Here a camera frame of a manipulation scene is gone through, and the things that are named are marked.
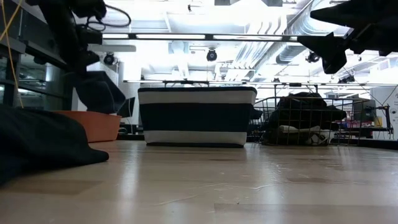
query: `yellow wire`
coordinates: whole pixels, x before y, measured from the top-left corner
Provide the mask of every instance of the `yellow wire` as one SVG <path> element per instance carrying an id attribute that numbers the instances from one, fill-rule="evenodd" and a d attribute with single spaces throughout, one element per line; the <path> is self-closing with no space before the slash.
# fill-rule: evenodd
<path id="1" fill-rule="evenodd" d="M 8 28 L 10 28 L 12 21 L 14 20 L 14 17 L 17 15 L 18 9 L 20 8 L 22 4 L 22 0 L 19 0 L 19 3 L 17 5 L 17 8 L 15 9 L 14 13 L 12 14 L 10 21 L 8 22 L 8 24 L 6 25 L 6 22 L 4 20 L 4 25 L 5 25 L 5 29 L 2 32 L 1 36 L 0 36 L 0 41 L 2 41 L 2 38 L 4 37 L 4 34 L 6 34 L 6 32 L 8 31 Z M 4 8 L 4 0 L 1 1 L 1 6 Z"/>
<path id="2" fill-rule="evenodd" d="M 14 63 L 12 62 L 12 54 L 11 54 L 11 47 L 10 47 L 10 42 L 9 42 L 9 38 L 8 38 L 8 27 L 11 24 L 13 17 L 11 17 L 10 21 L 9 21 L 9 25 L 7 25 L 7 21 L 6 21 L 6 10 L 4 7 L 4 0 L 1 0 L 1 9 L 2 9 L 2 18 L 4 20 L 4 26 L 6 27 L 3 31 L 3 33 L 6 34 L 6 39 L 7 39 L 7 46 L 8 46 L 8 54 L 10 56 L 10 61 L 11 61 L 11 70 L 12 70 L 12 75 L 14 76 L 14 81 L 15 81 L 15 87 L 17 88 L 17 95 L 19 98 L 19 103 L 21 104 L 21 108 L 24 107 L 24 105 L 22 104 L 22 98 L 21 98 L 21 94 L 19 94 L 19 89 L 18 89 L 18 81 L 17 81 L 17 76 L 15 74 L 15 69 L 14 69 Z"/>

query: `security camera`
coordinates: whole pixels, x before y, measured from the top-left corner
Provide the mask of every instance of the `security camera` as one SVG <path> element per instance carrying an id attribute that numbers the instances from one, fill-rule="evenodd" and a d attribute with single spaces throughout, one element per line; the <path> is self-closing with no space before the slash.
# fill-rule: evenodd
<path id="1" fill-rule="evenodd" d="M 214 62 L 215 60 L 217 60 L 217 53 L 215 49 L 210 49 L 209 52 L 207 53 L 207 61 L 208 62 Z"/>
<path id="2" fill-rule="evenodd" d="M 308 63 L 315 63 L 318 62 L 320 59 L 319 55 L 315 52 L 310 52 L 310 54 L 305 58 Z"/>
<path id="3" fill-rule="evenodd" d="M 106 53 L 104 63 L 105 65 L 114 65 L 116 63 L 116 58 L 114 57 L 113 52 Z"/>

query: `wire basket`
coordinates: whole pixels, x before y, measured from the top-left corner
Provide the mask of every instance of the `wire basket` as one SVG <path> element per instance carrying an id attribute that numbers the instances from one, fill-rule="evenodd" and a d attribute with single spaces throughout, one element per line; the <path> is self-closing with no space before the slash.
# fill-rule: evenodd
<path id="1" fill-rule="evenodd" d="M 250 120 L 248 141 L 273 145 L 357 145 L 376 128 L 375 107 L 369 107 L 369 102 L 296 96 L 266 98 L 254 105 L 263 113 L 259 119 Z"/>

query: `wooden floor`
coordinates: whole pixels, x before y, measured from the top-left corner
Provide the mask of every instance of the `wooden floor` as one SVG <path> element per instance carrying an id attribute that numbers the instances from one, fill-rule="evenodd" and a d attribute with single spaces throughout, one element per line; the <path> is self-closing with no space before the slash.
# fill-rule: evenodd
<path id="1" fill-rule="evenodd" d="M 398 222 L 398 151 L 93 147 L 109 161 L 0 189 L 0 224 Z"/>

